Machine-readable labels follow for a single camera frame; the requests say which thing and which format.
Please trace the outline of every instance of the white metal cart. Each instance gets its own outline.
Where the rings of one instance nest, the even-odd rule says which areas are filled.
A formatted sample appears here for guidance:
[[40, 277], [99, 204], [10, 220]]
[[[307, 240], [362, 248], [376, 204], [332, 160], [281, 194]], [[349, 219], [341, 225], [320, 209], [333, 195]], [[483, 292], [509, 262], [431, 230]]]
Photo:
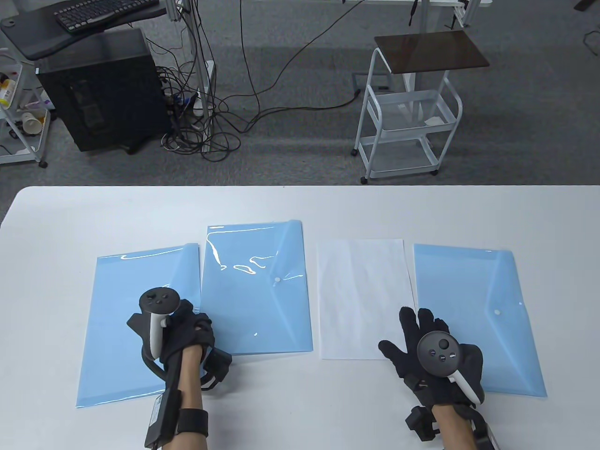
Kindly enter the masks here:
[[[34, 76], [29, 74], [29, 68], [24, 68], [8, 48], [0, 49], [0, 55], [3, 59], [10, 58], [14, 61], [13, 64], [0, 64], [0, 72], [16, 82], [9, 104], [0, 106], [0, 164], [36, 161], [40, 167], [46, 168], [48, 163], [43, 160], [43, 152], [50, 127], [50, 112], [43, 107], [41, 88], [36, 85], [25, 88], [30, 85], [28, 77]], [[22, 109], [23, 105], [34, 99], [37, 99], [41, 108]], [[33, 114], [42, 123], [39, 134], [26, 134], [18, 126], [20, 116], [24, 112]]]
[[[448, 79], [450, 70], [486, 67], [490, 63], [463, 30], [436, 33], [378, 36], [367, 76], [353, 156], [361, 155], [370, 178], [430, 172], [436, 175], [463, 116], [463, 102]], [[441, 71], [437, 89], [412, 89], [405, 77], [406, 92], [376, 94], [371, 85], [373, 70], [381, 58], [389, 74]], [[447, 89], [456, 102], [453, 111], [442, 96]], [[375, 126], [373, 136], [362, 137], [367, 115]], [[449, 132], [436, 156], [428, 134]]]
[[[449, 71], [444, 72], [440, 86], [436, 91], [409, 91], [376, 95], [371, 87], [371, 78], [377, 55], [381, 57], [390, 74], [392, 73], [381, 51], [376, 48], [371, 57], [361, 118], [358, 122], [358, 131], [356, 132], [354, 150], [352, 151], [353, 156], [357, 152], [360, 153], [367, 170], [365, 176], [361, 178], [361, 183], [366, 184], [369, 178], [408, 175], [411, 173], [431, 172], [436, 175], [463, 116], [463, 102], [448, 80]], [[458, 104], [458, 114], [456, 116], [442, 97], [444, 87], [449, 89]], [[375, 136], [361, 137], [366, 112], [368, 112], [375, 125]], [[438, 158], [433, 154], [427, 134], [444, 131], [450, 131], [450, 134]], [[427, 157], [426, 163], [392, 169], [374, 169], [373, 162], [379, 145], [408, 140], [417, 141], [418, 145], [421, 146]]]

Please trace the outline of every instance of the gray carpet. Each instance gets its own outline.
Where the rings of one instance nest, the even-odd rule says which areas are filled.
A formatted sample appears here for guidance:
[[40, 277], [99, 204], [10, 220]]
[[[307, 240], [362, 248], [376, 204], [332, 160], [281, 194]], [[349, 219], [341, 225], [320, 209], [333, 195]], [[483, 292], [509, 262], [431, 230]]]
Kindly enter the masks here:
[[[48, 3], [20, 1], [24, 9]], [[491, 67], [451, 74], [465, 107], [440, 173], [372, 184], [600, 183], [600, 58], [581, 42], [600, 24], [600, 2], [586, 13], [574, 11], [575, 3], [496, 0], [481, 9], [469, 35]], [[244, 0], [243, 5], [248, 61], [258, 88], [269, 86], [298, 48], [349, 8], [331, 1]], [[250, 92], [238, 0], [206, 0], [201, 6], [218, 65], [219, 96]], [[407, 7], [358, 6], [290, 65], [277, 87], [261, 96], [263, 107], [327, 106], [350, 99], [350, 74], [368, 69], [373, 36], [410, 32], [408, 15]], [[138, 25], [163, 46], [179, 45], [180, 28], [165, 17]], [[592, 44], [600, 49], [600, 39]], [[155, 59], [173, 64], [169, 56]], [[435, 83], [434, 78], [427, 82]], [[246, 115], [256, 107], [253, 98], [230, 106]], [[357, 184], [364, 167], [349, 151], [360, 106], [358, 99], [340, 110], [272, 115], [221, 163], [167, 152], [159, 142], [134, 156], [81, 153], [58, 120], [47, 141], [47, 169], [32, 163], [0, 166], [0, 219], [15, 194], [30, 185]]]

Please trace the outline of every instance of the computer tower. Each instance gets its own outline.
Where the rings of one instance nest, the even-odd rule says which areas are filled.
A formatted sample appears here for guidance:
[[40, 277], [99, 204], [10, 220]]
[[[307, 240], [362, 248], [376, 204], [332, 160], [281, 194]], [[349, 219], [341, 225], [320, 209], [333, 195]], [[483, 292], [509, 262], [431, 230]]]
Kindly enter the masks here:
[[102, 32], [37, 62], [36, 75], [81, 151], [132, 145], [170, 129], [138, 28]]

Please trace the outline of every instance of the transparent document folder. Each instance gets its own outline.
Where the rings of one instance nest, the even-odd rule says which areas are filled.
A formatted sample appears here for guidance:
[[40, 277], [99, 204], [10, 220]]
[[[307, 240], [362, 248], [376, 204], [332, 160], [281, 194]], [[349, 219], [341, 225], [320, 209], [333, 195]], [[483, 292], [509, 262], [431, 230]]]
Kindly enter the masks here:
[[416, 244], [415, 272], [419, 308], [483, 351], [486, 391], [546, 397], [512, 252]]
[[202, 278], [201, 309], [220, 349], [313, 349], [300, 221], [208, 227]]
[[77, 407], [162, 392], [164, 382], [142, 362], [142, 340], [127, 320], [140, 296], [168, 286], [200, 304], [198, 244], [99, 257], [79, 378]]

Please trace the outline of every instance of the paper cup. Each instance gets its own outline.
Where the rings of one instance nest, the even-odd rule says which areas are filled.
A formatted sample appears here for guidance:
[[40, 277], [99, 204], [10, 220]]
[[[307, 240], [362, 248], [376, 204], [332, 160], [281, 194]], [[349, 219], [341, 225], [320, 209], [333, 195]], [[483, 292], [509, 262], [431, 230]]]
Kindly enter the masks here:
[[44, 125], [32, 114], [24, 113], [21, 116], [23, 122], [23, 131], [27, 134], [40, 134]]

